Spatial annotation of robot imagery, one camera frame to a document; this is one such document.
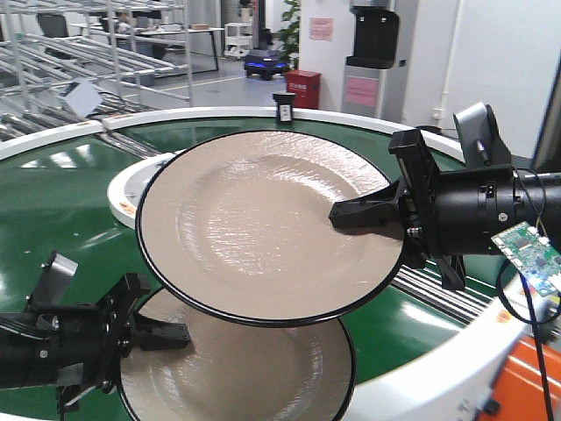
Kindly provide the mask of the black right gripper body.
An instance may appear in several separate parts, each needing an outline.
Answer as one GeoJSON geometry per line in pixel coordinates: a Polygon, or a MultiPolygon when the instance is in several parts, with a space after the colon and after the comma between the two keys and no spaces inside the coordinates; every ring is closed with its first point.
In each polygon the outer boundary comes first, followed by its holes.
{"type": "Polygon", "coordinates": [[[395,132],[396,157],[422,240],[437,264],[444,289],[465,287],[463,257],[497,254],[491,237],[526,216],[522,188],[510,165],[441,171],[418,129],[395,132]]]}

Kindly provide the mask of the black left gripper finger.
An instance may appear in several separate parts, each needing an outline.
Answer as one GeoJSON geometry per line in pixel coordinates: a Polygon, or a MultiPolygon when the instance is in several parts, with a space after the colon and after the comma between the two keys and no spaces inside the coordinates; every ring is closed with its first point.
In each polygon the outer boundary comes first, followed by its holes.
{"type": "Polygon", "coordinates": [[[190,342],[185,324],[156,320],[139,313],[133,315],[131,343],[143,351],[182,349],[190,342]]]}

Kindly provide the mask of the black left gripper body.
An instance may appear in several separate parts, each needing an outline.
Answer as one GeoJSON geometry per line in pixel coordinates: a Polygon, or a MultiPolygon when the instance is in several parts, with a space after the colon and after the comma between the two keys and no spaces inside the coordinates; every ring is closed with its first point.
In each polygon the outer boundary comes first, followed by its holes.
{"type": "Polygon", "coordinates": [[[62,304],[60,288],[39,282],[27,301],[31,316],[27,387],[54,386],[60,408],[73,408],[94,389],[111,389],[140,298],[151,292],[144,275],[124,274],[97,302],[62,304]]]}

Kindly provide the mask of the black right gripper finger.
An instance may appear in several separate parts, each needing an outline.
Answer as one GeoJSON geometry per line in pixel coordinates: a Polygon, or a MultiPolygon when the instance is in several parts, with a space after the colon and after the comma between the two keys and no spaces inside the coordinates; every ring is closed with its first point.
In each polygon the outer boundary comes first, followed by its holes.
{"type": "Polygon", "coordinates": [[[345,234],[372,233],[391,239],[404,239],[399,200],[403,180],[353,199],[335,202],[329,213],[333,228],[345,234]]]}

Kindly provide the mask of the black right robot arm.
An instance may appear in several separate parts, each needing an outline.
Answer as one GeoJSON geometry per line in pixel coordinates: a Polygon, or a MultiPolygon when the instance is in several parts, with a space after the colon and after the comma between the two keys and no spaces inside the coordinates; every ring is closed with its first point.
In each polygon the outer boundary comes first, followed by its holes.
{"type": "Polygon", "coordinates": [[[512,165],[443,171],[418,129],[395,132],[388,151],[401,177],[334,203],[329,219],[342,230],[399,223],[405,233],[401,261],[412,268],[434,261],[444,289],[464,289],[464,256],[497,254],[492,237],[521,222],[543,224],[553,246],[560,246],[558,173],[533,175],[512,165]]]}

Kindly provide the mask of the blue mobile robot base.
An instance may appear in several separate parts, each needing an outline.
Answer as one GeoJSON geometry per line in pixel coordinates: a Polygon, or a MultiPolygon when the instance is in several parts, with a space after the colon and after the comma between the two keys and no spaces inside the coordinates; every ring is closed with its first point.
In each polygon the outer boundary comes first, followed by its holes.
{"type": "Polygon", "coordinates": [[[290,66],[279,51],[252,49],[244,57],[244,69],[247,77],[259,75],[262,80],[270,81],[274,75],[287,73],[290,66]]]}

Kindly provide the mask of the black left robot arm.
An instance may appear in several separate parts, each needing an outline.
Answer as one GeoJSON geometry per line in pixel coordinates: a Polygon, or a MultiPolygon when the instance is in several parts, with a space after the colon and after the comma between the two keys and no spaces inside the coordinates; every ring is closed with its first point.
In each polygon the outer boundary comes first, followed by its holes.
{"type": "Polygon", "coordinates": [[[2,388],[53,385],[59,410],[74,410],[91,390],[117,386],[121,360],[133,348],[185,348],[185,324],[139,313],[137,304],[150,291],[147,279],[133,273],[95,303],[63,304],[58,292],[37,287],[23,311],[1,316],[2,388]]]}

